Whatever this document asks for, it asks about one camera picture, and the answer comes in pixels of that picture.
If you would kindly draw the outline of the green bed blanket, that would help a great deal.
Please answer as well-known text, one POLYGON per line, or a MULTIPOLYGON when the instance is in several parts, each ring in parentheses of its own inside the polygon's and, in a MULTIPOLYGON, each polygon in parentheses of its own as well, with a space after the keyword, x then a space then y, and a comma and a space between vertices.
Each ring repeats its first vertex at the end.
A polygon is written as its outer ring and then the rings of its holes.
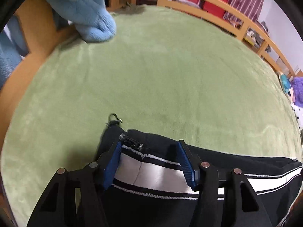
POLYGON ((1 167, 19 226, 56 169, 92 161, 111 113, 125 129, 205 149, 302 158, 277 75, 237 39, 162 7, 133 7, 114 18, 112 40, 58 46, 14 112, 1 167))

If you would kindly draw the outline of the purple plush toy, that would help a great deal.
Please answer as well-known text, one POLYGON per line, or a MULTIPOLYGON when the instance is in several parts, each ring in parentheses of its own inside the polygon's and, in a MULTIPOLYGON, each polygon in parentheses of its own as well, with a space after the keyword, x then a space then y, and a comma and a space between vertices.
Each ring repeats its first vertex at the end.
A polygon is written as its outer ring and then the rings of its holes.
POLYGON ((291 86, 294 91, 295 105, 303 107, 303 77, 293 78, 291 86))

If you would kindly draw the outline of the light blue towel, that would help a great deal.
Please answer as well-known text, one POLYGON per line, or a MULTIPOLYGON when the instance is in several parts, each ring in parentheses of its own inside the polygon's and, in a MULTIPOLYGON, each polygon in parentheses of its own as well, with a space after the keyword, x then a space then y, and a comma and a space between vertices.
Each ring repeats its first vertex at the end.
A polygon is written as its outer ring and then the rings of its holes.
MULTIPOLYGON (((86 42, 103 42, 116 34, 116 23, 107 11, 105 0, 46 0, 63 19, 74 23, 86 42)), ((29 52, 20 23, 14 15, 1 31, 1 85, 29 52)))

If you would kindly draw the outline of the white dotted pillow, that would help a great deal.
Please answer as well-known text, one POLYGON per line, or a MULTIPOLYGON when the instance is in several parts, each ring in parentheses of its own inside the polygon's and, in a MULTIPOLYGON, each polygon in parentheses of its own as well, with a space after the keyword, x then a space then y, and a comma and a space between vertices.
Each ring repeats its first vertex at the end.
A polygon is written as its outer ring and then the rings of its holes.
POLYGON ((298 128, 300 131, 302 131, 302 128, 303 128, 303 108, 302 107, 299 107, 295 104, 291 104, 291 107, 294 111, 294 114, 295 114, 295 117, 296 117, 296 120, 297 120, 297 123, 298 123, 298 128))

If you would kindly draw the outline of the black pants with white stripe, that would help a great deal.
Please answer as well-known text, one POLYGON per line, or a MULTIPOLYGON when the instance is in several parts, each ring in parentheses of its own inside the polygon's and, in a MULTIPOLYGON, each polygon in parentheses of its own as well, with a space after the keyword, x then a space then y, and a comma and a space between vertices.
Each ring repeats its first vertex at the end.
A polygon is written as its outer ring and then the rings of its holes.
MULTIPOLYGON (((121 142, 120 162, 104 193, 111 226, 191 226, 198 200, 177 160, 178 141, 137 130, 125 131, 112 113, 96 159, 121 142)), ((243 171, 260 198, 271 226, 302 226, 302 163, 288 157, 222 153, 186 144, 219 171, 243 171)))

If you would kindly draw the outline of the red chair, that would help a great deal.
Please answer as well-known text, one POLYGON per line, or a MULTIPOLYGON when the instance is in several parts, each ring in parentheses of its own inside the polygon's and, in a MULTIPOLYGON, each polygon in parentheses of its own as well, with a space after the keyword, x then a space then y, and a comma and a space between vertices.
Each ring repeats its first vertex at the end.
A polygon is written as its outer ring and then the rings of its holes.
POLYGON ((184 3, 186 5, 202 9, 208 13, 211 13, 212 15, 215 15, 216 17, 219 17, 223 19, 224 14, 226 11, 219 6, 216 6, 210 2, 204 1, 204 0, 175 0, 180 3, 184 3))

